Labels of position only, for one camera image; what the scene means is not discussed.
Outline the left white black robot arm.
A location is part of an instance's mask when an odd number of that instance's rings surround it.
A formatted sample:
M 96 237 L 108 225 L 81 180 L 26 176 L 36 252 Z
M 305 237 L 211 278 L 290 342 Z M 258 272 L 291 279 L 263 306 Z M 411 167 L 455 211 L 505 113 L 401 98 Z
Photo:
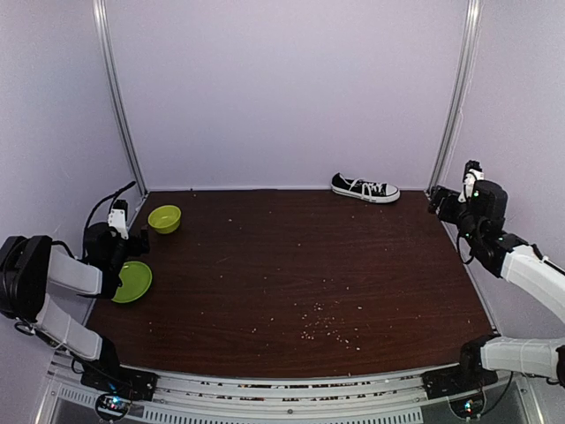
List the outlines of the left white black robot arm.
M 1 247 L 1 315 L 15 321 L 21 332 L 37 336 L 56 349 L 65 349 L 93 365 L 93 378 L 108 392 L 127 383 L 116 347 L 65 312 L 50 296 L 58 285 L 88 299 L 112 299 L 123 285 L 120 272 L 131 257 L 150 250 L 146 227 L 123 235 L 98 223 L 87 229 L 86 257 L 78 259 L 57 247 L 47 235 L 10 236 Z

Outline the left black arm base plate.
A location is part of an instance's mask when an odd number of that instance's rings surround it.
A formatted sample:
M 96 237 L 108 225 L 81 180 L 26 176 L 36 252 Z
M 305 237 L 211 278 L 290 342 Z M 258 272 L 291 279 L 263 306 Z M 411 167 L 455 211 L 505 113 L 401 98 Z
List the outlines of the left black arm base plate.
M 118 378 L 110 378 L 96 371 L 85 371 L 80 382 L 82 385 L 116 394 L 132 401 L 151 401 L 158 381 L 158 375 L 147 371 L 139 371 L 127 367 L 120 369 Z

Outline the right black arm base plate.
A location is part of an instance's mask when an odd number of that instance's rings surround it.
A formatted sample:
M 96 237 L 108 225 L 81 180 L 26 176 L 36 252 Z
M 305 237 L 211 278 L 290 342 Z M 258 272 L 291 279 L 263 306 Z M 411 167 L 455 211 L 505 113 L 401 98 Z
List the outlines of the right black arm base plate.
M 429 400 L 479 390 L 498 382 L 498 375 L 494 371 L 480 371 L 477 375 L 464 376 L 459 366 L 427 371 L 421 378 Z

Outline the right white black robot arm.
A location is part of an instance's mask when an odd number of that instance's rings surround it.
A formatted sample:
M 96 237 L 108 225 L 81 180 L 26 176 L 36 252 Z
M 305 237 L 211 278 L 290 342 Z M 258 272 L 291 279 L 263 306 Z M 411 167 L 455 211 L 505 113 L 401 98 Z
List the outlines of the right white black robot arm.
M 504 231 L 508 195 L 489 180 L 476 180 L 461 193 L 442 185 L 432 188 L 428 211 L 457 228 L 470 248 L 470 260 L 529 293 L 560 320 L 564 319 L 564 269 L 552 263 L 538 246 Z M 564 385 L 564 339 L 478 337 L 464 344 L 453 383 L 470 390 L 486 372 L 535 375 Z

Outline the black white canvas sneaker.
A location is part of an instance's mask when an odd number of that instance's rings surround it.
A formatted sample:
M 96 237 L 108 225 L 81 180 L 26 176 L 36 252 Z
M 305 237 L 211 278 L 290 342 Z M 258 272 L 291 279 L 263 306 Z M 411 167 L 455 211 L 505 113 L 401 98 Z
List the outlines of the black white canvas sneaker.
M 346 178 L 336 173 L 331 180 L 333 193 L 373 204 L 389 204 L 398 201 L 400 189 L 388 183 L 377 183 L 362 178 Z

